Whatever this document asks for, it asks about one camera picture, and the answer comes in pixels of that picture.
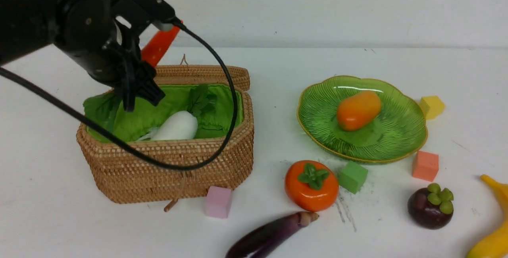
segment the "scalloped plate rim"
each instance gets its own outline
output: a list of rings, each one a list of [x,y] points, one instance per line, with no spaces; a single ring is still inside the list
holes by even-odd
[[[421,111],[421,116],[424,118],[424,127],[425,127],[425,138],[421,141],[421,144],[420,146],[418,146],[417,148],[415,148],[413,151],[401,156],[401,157],[398,157],[398,158],[394,158],[394,159],[389,159],[389,160],[366,160],[366,159],[360,159],[360,158],[355,158],[355,157],[350,157],[348,155],[345,155],[345,154],[342,154],[342,153],[339,153],[337,151],[334,151],[326,146],[324,146],[321,142],[319,142],[316,138],[314,138],[314,136],[312,136],[310,134],[310,132],[307,130],[307,128],[303,125],[301,119],[300,119],[300,109],[301,109],[301,105],[302,105],[302,97],[303,95],[307,92],[307,90],[309,88],[312,88],[314,86],[317,86],[317,85],[321,85],[329,80],[332,80],[332,79],[335,79],[337,77],[350,77],[352,79],[358,79],[360,81],[363,81],[363,80],[367,80],[367,81],[379,81],[381,83],[384,83],[384,84],[387,84],[389,86],[391,86],[392,88],[394,88],[396,91],[398,91],[402,96],[404,97],[407,97],[408,99],[414,101],[418,106],[419,104],[417,103],[416,100],[414,100],[413,98],[411,97],[408,97],[408,95],[405,95],[402,91],[400,91],[397,87],[395,87],[394,85],[392,84],[389,84],[387,83],[386,81],[383,81],[381,79],[369,79],[369,78],[361,78],[361,77],[354,77],[352,75],[334,75],[333,77],[328,77],[327,79],[319,82],[319,83],[315,83],[315,84],[312,84],[312,85],[309,85],[308,87],[306,87],[302,93],[300,94],[300,97],[298,99],[298,107],[296,108],[296,118],[298,119],[298,123],[300,124],[300,127],[305,131],[305,133],[318,145],[320,146],[321,148],[325,149],[326,151],[332,153],[332,154],[335,154],[339,157],[342,157],[342,158],[345,158],[345,159],[350,159],[350,160],[354,160],[356,162],[362,162],[362,163],[369,163],[369,164],[387,164],[387,163],[391,163],[391,162],[397,162],[397,161],[400,161],[400,160],[403,160],[407,157],[409,157],[410,155],[413,155],[414,153],[416,153],[417,151],[419,151],[421,148],[423,148],[423,146],[426,144],[427,142],[427,139],[429,137],[429,130],[427,128],[427,120],[425,119],[425,115],[423,114],[423,111],[421,110],[420,108],[420,111]]]

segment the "green fabric lining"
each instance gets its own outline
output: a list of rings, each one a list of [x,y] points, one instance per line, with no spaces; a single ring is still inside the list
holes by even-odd
[[[160,88],[166,96],[158,106],[152,106],[142,98],[136,98],[136,107],[133,112],[125,112],[123,104],[112,93],[90,97],[84,101],[85,116],[100,124],[125,142],[134,142],[147,134],[151,128],[161,126],[171,115],[187,109],[189,91],[196,85],[162,85]],[[223,137],[231,124],[233,115],[233,99],[229,86],[223,84],[208,85],[210,93],[217,95],[216,106],[213,111],[199,115],[198,131],[195,139]],[[238,98],[237,127],[243,122],[243,102],[240,92]],[[110,141],[98,134],[95,130],[87,128],[87,132],[99,142]]]

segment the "mangosteen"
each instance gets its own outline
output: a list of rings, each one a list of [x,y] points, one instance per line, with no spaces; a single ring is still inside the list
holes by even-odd
[[[427,229],[439,229],[452,220],[453,193],[432,183],[426,188],[414,192],[408,200],[408,212],[411,218]]]

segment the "toy block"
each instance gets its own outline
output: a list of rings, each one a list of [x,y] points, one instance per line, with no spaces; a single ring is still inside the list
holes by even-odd
[[[412,176],[433,182],[439,171],[439,155],[418,151],[412,164]]]
[[[431,120],[443,113],[445,104],[436,95],[424,96],[419,101],[419,107],[423,111],[425,119]]]
[[[339,174],[339,185],[356,194],[367,180],[368,170],[355,162],[348,162]]]
[[[229,188],[211,186],[206,195],[205,214],[212,218],[227,218],[231,201],[232,191]]]

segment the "banana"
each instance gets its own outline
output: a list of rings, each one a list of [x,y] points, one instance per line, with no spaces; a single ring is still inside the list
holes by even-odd
[[[496,182],[488,175],[481,175],[480,178],[494,192],[503,209],[504,222],[472,247],[466,258],[504,258],[508,255],[508,184]]]

